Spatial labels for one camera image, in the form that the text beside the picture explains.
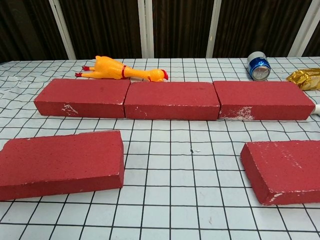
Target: soda can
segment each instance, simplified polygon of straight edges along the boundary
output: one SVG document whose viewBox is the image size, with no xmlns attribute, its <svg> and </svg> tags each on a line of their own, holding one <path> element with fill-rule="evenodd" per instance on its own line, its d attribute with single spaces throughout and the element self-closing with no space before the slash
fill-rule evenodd
<svg viewBox="0 0 320 240">
<path fill-rule="evenodd" d="M 263 81 L 267 79 L 270 74 L 270 64 L 262 51 L 251 53 L 246 60 L 246 64 L 250 77 L 253 80 Z"/>
</svg>

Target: table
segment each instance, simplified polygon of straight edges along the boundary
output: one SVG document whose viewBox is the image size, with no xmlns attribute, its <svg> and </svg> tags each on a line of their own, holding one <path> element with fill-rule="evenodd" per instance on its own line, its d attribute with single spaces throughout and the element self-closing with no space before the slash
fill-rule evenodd
<svg viewBox="0 0 320 240">
<path fill-rule="evenodd" d="M 251 81 L 245 58 L 119 59 L 165 69 L 171 81 Z M 268 81 L 319 68 L 320 57 L 269 58 Z M 320 140 L 305 121 L 176 121 L 41 116 L 33 100 L 53 78 L 74 78 L 94 60 L 0 65 L 0 149 L 12 138 L 119 129 L 125 180 L 119 190 L 0 202 L 0 239 L 320 240 L 320 204 L 262 206 L 240 151 L 248 141 Z M 320 104 L 320 91 L 305 92 Z"/>
</svg>

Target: gold wrapper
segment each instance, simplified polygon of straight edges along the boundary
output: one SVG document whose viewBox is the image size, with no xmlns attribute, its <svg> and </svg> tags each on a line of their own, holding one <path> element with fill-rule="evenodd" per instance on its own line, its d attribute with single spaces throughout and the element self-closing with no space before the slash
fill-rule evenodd
<svg viewBox="0 0 320 240">
<path fill-rule="evenodd" d="M 303 91 L 320 89 L 320 68 L 295 71 L 286 80 L 295 83 Z"/>
</svg>

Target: red brick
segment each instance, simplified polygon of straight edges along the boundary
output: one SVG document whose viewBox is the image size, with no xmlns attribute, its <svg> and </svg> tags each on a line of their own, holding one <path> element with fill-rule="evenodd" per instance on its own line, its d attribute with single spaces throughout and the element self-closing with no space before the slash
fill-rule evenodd
<svg viewBox="0 0 320 240">
<path fill-rule="evenodd" d="M 45 116 L 124 118 L 129 85 L 128 79 L 53 79 L 34 104 Z"/>
<path fill-rule="evenodd" d="M 125 103 L 129 119 L 216 120 L 220 104 L 208 82 L 137 82 Z"/>
<path fill-rule="evenodd" d="M 320 202 L 320 141 L 248 142 L 245 173 L 263 205 Z"/>
<path fill-rule="evenodd" d="M 305 120 L 315 104 L 292 82 L 215 81 L 220 119 Z"/>
<path fill-rule="evenodd" d="M 121 134 L 12 139 L 0 152 L 0 169 L 0 201 L 121 188 Z"/>
</svg>

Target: yellow rubber chicken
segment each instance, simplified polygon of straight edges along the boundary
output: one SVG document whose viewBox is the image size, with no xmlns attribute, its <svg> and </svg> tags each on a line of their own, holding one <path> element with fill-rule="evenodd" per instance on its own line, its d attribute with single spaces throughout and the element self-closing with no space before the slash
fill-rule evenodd
<svg viewBox="0 0 320 240">
<path fill-rule="evenodd" d="M 164 79 L 168 80 L 168 74 L 163 69 L 152 69 L 149 71 L 137 70 L 107 56 L 96 56 L 95 60 L 94 66 L 82 66 L 84 71 L 93 72 L 77 72 L 75 76 L 94 79 L 125 79 L 128 77 L 137 77 L 149 80 L 150 82 L 163 82 Z"/>
</svg>

